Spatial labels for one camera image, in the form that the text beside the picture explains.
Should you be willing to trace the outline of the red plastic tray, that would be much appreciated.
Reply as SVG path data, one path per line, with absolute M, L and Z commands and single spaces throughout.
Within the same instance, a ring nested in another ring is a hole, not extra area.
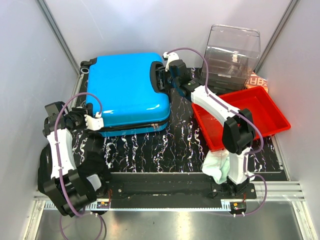
M 288 120 L 261 86 L 223 94 L 220 98 L 241 110 L 249 109 L 253 123 L 263 137 L 273 136 L 291 128 Z M 199 105 L 193 103 L 191 107 L 209 150 L 222 150 L 223 126 Z

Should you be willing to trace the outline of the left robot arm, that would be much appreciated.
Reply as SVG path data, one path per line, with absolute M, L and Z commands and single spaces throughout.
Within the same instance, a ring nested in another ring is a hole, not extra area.
M 63 216 L 78 216 L 86 205 L 103 198 L 108 186 L 103 182 L 95 162 L 83 172 L 73 154 L 72 131 L 83 128 L 98 131 L 104 126 L 101 113 L 92 114 L 92 105 L 68 109 L 62 101 L 46 105 L 48 114 L 43 135 L 49 143 L 49 179 L 43 182 L 43 191 Z

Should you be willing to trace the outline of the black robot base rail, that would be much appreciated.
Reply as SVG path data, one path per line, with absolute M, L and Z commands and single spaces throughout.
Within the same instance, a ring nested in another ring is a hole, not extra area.
M 253 183 L 235 196 L 203 173 L 113 172 L 110 182 L 112 210 L 227 210 L 228 202 L 256 200 Z

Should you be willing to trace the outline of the silver zipper pull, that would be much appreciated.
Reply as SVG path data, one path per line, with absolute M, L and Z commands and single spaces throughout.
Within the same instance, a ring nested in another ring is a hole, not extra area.
M 154 129 L 155 129 L 156 131 L 158 131 L 158 130 L 160 129 L 160 126 L 159 126 L 158 123 L 154 123 L 154 124 L 153 124 L 153 127 L 154 127 Z

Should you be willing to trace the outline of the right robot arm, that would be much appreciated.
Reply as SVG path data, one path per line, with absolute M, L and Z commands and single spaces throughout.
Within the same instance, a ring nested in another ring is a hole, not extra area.
M 168 67 L 154 61 L 150 67 L 150 78 L 156 91 L 167 94 L 176 89 L 180 96 L 200 106 L 219 122 L 222 144 L 229 152 L 230 165 L 222 189 L 235 199 L 243 195 L 252 176 L 248 173 L 248 154 L 256 137 L 251 111 L 228 104 L 199 79 L 192 78 L 181 59 L 170 62 Z

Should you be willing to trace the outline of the blue hard-shell suitcase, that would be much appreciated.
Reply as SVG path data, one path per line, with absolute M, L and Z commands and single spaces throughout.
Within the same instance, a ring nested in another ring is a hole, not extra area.
M 101 112 L 103 137 L 162 131 L 171 114 L 170 97 L 152 84 L 153 62 L 163 64 L 154 52 L 98 56 L 82 61 L 80 70 L 87 77 L 86 103 Z

